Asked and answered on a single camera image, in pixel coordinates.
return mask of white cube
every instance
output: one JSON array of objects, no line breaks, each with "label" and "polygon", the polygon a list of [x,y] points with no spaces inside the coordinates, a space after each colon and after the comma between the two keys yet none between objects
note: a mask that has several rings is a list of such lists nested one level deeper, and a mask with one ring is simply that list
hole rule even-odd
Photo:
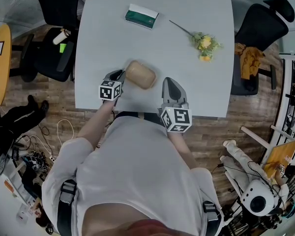
[{"label": "white cube", "polygon": [[184,133],[192,125],[190,109],[165,107],[161,118],[168,132]]},{"label": "white cube", "polygon": [[121,95],[121,82],[103,80],[98,87],[98,97],[102,100],[115,100]]}]

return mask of black shoe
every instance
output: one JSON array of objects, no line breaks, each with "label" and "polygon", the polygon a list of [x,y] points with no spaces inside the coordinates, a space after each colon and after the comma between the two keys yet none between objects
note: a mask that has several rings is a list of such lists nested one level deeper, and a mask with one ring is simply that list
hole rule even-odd
[{"label": "black shoe", "polygon": [[41,103],[41,106],[40,106],[40,111],[42,111],[44,113],[44,116],[47,115],[47,112],[48,112],[48,109],[49,109],[49,103],[47,100],[44,100],[42,103]]},{"label": "black shoe", "polygon": [[28,106],[30,106],[34,111],[38,109],[38,104],[32,95],[28,96],[28,102]]}]

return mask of white shoe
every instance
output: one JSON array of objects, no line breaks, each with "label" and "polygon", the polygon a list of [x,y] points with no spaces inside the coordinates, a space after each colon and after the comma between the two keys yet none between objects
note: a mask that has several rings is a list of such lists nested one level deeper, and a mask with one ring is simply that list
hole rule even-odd
[{"label": "white shoe", "polygon": [[226,140],[223,142],[224,147],[227,147],[228,144],[233,144],[234,146],[236,146],[236,141],[235,140]]}]

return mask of black strap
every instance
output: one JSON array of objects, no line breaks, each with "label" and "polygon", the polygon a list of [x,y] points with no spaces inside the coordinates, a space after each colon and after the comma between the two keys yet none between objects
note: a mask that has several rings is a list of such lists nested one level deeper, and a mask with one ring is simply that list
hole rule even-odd
[{"label": "black strap", "polygon": [[61,186],[58,205],[57,228],[61,236],[71,236],[72,202],[77,190],[77,183],[70,179]]},{"label": "black strap", "polygon": [[207,214],[206,236],[214,236],[221,224],[221,213],[210,201],[204,201],[202,206],[203,211]]}]

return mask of white pants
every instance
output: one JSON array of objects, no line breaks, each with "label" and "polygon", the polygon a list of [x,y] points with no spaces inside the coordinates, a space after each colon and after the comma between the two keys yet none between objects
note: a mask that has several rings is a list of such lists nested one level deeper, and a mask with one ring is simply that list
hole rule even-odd
[{"label": "white pants", "polygon": [[241,168],[239,168],[234,160],[230,158],[229,156],[225,156],[222,158],[222,163],[224,164],[225,169],[228,171],[228,173],[231,175],[233,179],[236,180],[240,188],[245,191],[248,187],[249,183],[254,179],[260,179],[259,175],[268,183],[270,183],[270,180],[268,179],[266,173],[261,168],[259,164],[256,164],[251,160],[249,156],[247,156],[240,148],[235,146],[234,144],[228,144],[226,146],[227,151],[229,154],[231,154],[242,166],[244,171]]}]

